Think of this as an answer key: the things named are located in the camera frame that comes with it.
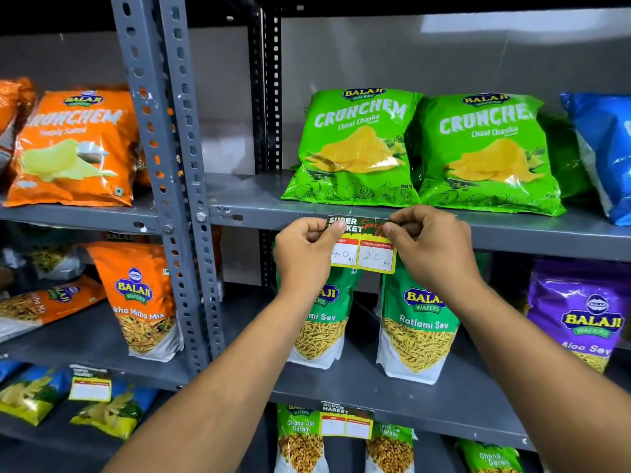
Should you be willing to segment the green chana snack pouch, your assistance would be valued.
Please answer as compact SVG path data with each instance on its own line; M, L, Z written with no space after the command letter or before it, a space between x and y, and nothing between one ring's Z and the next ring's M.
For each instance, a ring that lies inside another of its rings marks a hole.
M511 446L462 438L457 439L456 443L469 473L525 473L518 451Z
M366 440L364 473L414 473L414 429L374 422Z
M277 430L273 473L330 473L320 411L278 403Z

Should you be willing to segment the orange mix snack pouch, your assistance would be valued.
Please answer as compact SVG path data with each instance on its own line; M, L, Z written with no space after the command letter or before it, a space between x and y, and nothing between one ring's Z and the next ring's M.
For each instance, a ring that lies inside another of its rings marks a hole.
M167 363L183 350L164 247L98 241L85 244L121 327L129 355Z
M44 290L0 300L0 344L75 314L106 298L104 287L82 276Z

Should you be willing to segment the orange chips packet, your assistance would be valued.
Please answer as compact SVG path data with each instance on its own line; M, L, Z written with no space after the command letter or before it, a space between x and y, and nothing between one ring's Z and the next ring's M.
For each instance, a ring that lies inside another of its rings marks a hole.
M28 77L0 79L0 176L12 160L16 136L35 101L35 87Z
M4 206L131 207L138 143L128 89L46 91L16 138Z

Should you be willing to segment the green chips packet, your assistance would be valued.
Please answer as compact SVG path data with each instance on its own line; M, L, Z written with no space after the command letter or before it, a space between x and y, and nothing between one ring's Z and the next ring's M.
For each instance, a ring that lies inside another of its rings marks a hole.
M538 113L537 120L547 138L551 173L558 182L562 200L591 193L593 185L580 160L572 123L566 117L545 111Z
M415 122L420 203L493 213L565 214L551 172L544 102L497 92L429 96Z
M406 141L423 95L384 87L318 91L281 199L336 206L418 204Z

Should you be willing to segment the yellow red price tag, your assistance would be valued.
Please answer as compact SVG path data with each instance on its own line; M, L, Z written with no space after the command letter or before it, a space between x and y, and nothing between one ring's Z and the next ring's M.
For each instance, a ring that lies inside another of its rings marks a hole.
M85 402L110 402L112 375L107 369L70 364L72 379L68 400Z
M371 438L374 411L324 400L320 402L320 406L320 436Z
M380 274L396 271L397 249L385 236L380 217L330 215L327 226L337 221L346 224L345 232L336 241L331 254L332 267L367 270Z

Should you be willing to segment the person's right hand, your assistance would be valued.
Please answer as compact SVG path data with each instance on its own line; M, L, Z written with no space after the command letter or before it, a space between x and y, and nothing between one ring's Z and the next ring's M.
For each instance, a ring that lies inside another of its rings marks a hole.
M417 241L420 253L411 259L400 259L416 283L437 294L453 310L467 296L485 289L467 223L426 205L401 209L392 214L388 222L420 225Z

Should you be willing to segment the blue chips packet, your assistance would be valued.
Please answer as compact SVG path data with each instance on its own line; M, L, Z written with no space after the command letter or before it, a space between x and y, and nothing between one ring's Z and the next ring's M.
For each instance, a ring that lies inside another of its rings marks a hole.
M560 102L604 214L631 227L631 94L561 93Z

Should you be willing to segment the grey slotted metal shelf rack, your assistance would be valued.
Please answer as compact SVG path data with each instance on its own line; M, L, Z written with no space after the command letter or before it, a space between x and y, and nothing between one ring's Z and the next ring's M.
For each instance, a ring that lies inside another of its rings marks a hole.
M154 207L1 206L0 221L160 235L185 348L175 365L128 359L130 378L180 392L223 347L211 225L198 139L184 0L110 0L140 138L148 156Z

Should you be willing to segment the person's left forearm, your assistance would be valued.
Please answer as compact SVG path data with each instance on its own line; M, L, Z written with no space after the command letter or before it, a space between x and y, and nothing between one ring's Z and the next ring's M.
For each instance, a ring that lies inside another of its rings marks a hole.
M283 284L197 378L133 434L102 473L235 473L319 287Z

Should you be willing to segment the person's right forearm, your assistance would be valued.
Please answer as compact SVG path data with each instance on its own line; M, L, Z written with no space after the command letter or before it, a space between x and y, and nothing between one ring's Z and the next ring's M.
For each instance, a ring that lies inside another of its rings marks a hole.
M631 395L565 350L479 277L438 279L552 473L631 473Z

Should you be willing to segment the purple sev snack pouch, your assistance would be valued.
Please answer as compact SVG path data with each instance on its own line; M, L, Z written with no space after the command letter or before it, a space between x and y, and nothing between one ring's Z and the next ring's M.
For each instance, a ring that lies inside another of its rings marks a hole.
M631 315L631 263L536 259L525 315L604 373Z

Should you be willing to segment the blue yellow snack packet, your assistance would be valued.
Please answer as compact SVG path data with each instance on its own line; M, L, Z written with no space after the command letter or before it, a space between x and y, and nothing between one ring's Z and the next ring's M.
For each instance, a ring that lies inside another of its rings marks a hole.
M20 371L25 364L8 357L0 358L0 385L13 374Z
M38 426L67 399L72 376L69 368L30 366L0 390L0 413Z
M91 426L111 437L127 441L158 393L159 389L114 381L108 402L89 402L69 423Z

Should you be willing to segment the person's left hand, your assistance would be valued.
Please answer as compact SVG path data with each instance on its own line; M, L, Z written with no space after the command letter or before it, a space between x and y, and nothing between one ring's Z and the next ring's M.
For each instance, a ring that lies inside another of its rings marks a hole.
M327 281L335 244L310 242L310 231L323 231L327 221L301 217L275 238L274 259L280 278L279 293L311 305Z

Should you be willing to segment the green sev snack pouch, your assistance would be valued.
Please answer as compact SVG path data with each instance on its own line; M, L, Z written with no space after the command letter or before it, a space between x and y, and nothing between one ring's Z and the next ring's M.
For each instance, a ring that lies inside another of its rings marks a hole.
M327 370L341 357L353 293L360 278L359 269L331 268L290 352L289 363Z
M437 383L460 321L437 294L419 285L400 256L382 278L381 327L376 362L391 378Z

